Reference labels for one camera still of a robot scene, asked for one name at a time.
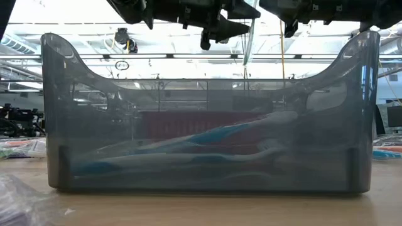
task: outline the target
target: blue object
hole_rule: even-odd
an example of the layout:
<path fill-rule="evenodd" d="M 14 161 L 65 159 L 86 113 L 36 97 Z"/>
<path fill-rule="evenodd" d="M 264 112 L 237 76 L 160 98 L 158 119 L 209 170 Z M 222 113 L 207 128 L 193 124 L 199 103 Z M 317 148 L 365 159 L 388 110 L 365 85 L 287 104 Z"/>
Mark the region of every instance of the blue object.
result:
<path fill-rule="evenodd" d="M 376 160 L 401 159 L 402 154 L 394 151 L 374 149 L 372 151 L 372 158 Z"/>
<path fill-rule="evenodd" d="M 212 129 L 207 132 L 203 132 L 201 134 L 196 134 L 191 137 L 188 142 L 195 143 L 195 144 L 208 144 L 212 142 L 221 141 L 230 135 L 239 132 L 245 128 L 249 127 L 248 124 L 239 124 L 235 126 L 225 126 L 219 127 L 216 129 Z"/>

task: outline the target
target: black machinery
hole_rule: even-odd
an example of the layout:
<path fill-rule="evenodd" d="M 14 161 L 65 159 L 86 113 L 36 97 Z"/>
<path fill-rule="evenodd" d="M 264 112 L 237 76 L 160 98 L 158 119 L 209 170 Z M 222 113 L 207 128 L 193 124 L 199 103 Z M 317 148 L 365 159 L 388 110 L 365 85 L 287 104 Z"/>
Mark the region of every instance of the black machinery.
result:
<path fill-rule="evenodd" d="M 114 41 L 123 45 L 123 50 L 128 50 L 128 53 L 138 53 L 137 43 L 127 34 L 127 28 L 117 29 L 114 35 Z"/>
<path fill-rule="evenodd" d="M 249 26 L 228 19 L 256 19 L 260 12 L 243 0 L 107 0 L 129 24 L 144 21 L 153 29 L 153 20 L 160 19 L 203 28 L 201 48 L 210 48 L 209 40 L 217 43 L 246 34 Z M 285 37 L 292 37 L 298 23 L 310 20 L 359 21 L 360 32 L 376 25 L 389 28 L 402 19 L 400 0 L 260 0 L 259 5 L 285 22 Z M 221 11 L 227 11 L 227 19 Z"/>
<path fill-rule="evenodd" d="M 26 110 L 5 104 L 0 109 L 0 134 L 8 137 L 38 137 L 46 133 L 40 126 L 43 113 L 38 109 Z"/>

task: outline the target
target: transparent plastic bin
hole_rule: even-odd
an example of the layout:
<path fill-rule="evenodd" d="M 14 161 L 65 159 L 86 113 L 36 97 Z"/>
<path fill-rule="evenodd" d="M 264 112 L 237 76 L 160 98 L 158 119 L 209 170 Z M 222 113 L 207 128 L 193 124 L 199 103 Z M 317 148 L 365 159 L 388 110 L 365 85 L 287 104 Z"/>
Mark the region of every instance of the transparent plastic bin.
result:
<path fill-rule="evenodd" d="M 369 190 L 375 32 L 300 80 L 110 79 L 58 35 L 41 45 L 54 188 Z"/>

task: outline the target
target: fluorescent light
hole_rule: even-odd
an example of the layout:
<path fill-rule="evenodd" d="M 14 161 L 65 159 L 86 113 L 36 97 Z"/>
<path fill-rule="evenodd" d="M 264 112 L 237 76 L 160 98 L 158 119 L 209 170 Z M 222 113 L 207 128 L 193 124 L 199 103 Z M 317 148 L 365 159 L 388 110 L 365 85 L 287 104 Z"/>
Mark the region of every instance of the fluorescent light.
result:
<path fill-rule="evenodd" d="M 89 92 L 100 92 L 99 90 L 77 90 L 77 92 L 86 92 L 86 93 L 89 93 Z"/>
<path fill-rule="evenodd" d="M 117 54 L 110 55 L 111 58 L 120 59 L 150 59 L 150 58 L 166 58 L 166 54 Z"/>
<path fill-rule="evenodd" d="M 8 92 L 40 92 L 40 90 L 7 90 Z"/>
<path fill-rule="evenodd" d="M 77 104 L 78 106 L 88 106 L 88 105 L 91 105 L 91 106 L 107 106 L 107 104 L 90 104 L 90 103 L 88 103 L 88 104 Z"/>
<path fill-rule="evenodd" d="M 335 59 L 338 55 L 302 55 L 303 59 Z"/>
<path fill-rule="evenodd" d="M 0 59 L 13 59 L 13 60 L 19 60 L 19 59 L 40 59 L 40 55 L 0 55 Z"/>
<path fill-rule="evenodd" d="M 80 55 L 81 59 L 103 59 L 103 55 L 100 54 L 85 54 Z"/>
<path fill-rule="evenodd" d="M 230 58 L 230 54 L 174 54 L 174 58 Z"/>
<path fill-rule="evenodd" d="M 74 101 L 77 101 L 77 102 L 88 102 L 89 100 L 74 98 Z"/>
<path fill-rule="evenodd" d="M 402 55 L 380 55 L 380 59 L 396 59 L 402 58 Z"/>
<path fill-rule="evenodd" d="M 18 85 L 24 85 L 35 89 L 43 89 L 43 84 L 38 82 L 16 82 Z"/>
<path fill-rule="evenodd" d="M 283 55 L 284 59 L 290 59 L 290 58 L 294 58 L 294 55 Z M 253 59 L 277 59 L 277 58 L 282 58 L 282 55 L 277 54 L 277 55 L 267 55 L 267 54 L 255 54 L 255 55 L 251 55 L 251 58 Z"/>

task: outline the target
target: wooden table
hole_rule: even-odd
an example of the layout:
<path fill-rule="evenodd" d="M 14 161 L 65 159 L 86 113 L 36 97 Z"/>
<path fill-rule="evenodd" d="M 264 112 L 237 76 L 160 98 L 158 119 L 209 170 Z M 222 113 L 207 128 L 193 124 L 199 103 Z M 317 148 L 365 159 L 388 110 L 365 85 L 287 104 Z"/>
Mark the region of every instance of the wooden table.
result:
<path fill-rule="evenodd" d="M 0 161 L 43 193 L 57 194 L 66 225 L 402 225 L 402 161 L 373 164 L 371 191 L 357 197 L 71 195 L 47 184 L 43 159 Z"/>

